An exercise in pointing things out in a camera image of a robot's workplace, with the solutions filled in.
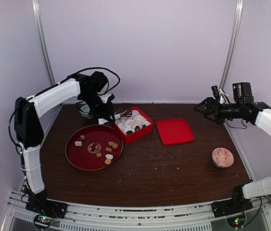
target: round red tray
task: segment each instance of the round red tray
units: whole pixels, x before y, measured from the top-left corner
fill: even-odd
[[[80,139],[81,135],[86,136],[86,140]],[[82,147],[75,146],[76,141],[82,141]],[[106,148],[109,147],[108,142],[113,141],[118,144],[118,149],[112,149],[112,153],[106,152]],[[97,148],[100,146],[102,157],[97,158],[96,152],[90,153],[88,147],[90,144],[98,143]],[[86,171],[96,171],[104,169],[119,158],[123,150],[123,140],[120,134],[111,127],[103,125],[92,125],[82,128],[75,132],[68,140],[65,148],[66,158],[76,168]],[[106,154],[113,155],[111,164],[105,164]]]

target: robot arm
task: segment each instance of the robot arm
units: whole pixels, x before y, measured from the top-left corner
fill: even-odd
[[[271,136],[271,107],[263,102],[254,103],[250,83],[233,84],[235,103],[222,103],[219,90],[213,86],[215,99],[208,97],[194,110],[217,124],[224,123],[226,119],[244,119]],[[247,200],[261,196],[271,196],[271,177],[235,187],[231,201],[214,204],[215,216],[239,212],[246,207]]]
[[[35,95],[27,98],[20,97],[16,100],[14,130],[18,143],[15,144],[21,155],[22,171],[26,176],[26,184],[30,193],[28,210],[41,213],[45,207],[50,207],[52,211],[56,210],[55,207],[59,207],[58,203],[48,206],[49,203],[46,200],[47,194],[39,160],[44,132],[39,119],[53,107],[77,96],[78,100],[84,101],[89,106],[88,114],[98,118],[99,124],[114,122],[114,109],[111,102],[114,95],[98,94],[107,84],[109,85],[108,78],[102,72],[95,71],[91,76],[77,72]]]

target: red tray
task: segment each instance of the red tray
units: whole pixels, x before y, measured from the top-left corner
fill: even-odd
[[[160,120],[156,123],[164,145],[192,142],[194,135],[185,119]]]
[[[86,136],[86,140],[80,139],[81,135]],[[82,141],[82,147],[75,146],[76,141]],[[106,152],[106,148],[109,146],[108,142],[113,141],[118,144],[118,149],[112,149],[112,153]],[[96,153],[92,154],[88,151],[88,146],[92,143],[98,143],[100,145],[100,151],[102,157],[97,158]],[[104,169],[113,163],[120,157],[123,150],[123,140],[120,134],[111,127],[102,125],[91,125],[76,131],[68,140],[65,148],[66,158],[76,168],[86,171],[96,171]],[[111,164],[105,164],[106,154],[114,156]]]

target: red box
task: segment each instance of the red box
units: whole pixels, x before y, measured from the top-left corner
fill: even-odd
[[[112,123],[112,127],[118,131],[118,133],[122,136],[123,140],[125,141],[125,143],[132,143],[148,134],[150,134],[153,129],[154,129],[154,121],[151,120],[151,118],[149,118],[140,108],[138,107],[133,107],[131,108],[132,110],[138,111],[145,119],[147,119],[148,122],[150,122],[151,124],[148,125],[145,128],[140,129],[139,131],[136,131],[130,135],[125,135],[122,130],[115,124]]]

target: dark wooden surface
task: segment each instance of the dark wooden surface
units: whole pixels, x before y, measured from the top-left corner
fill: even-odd
[[[234,186],[249,180],[237,150],[222,125],[205,120],[190,104],[117,104],[141,108],[154,122],[185,118],[195,140],[162,145],[156,125],[151,134],[126,144],[121,157],[96,172],[70,165],[65,145],[78,129],[95,124],[64,105],[41,149],[42,176],[50,199],[105,206],[185,205],[231,197]],[[217,169],[211,163],[216,147],[229,149],[234,165]]]

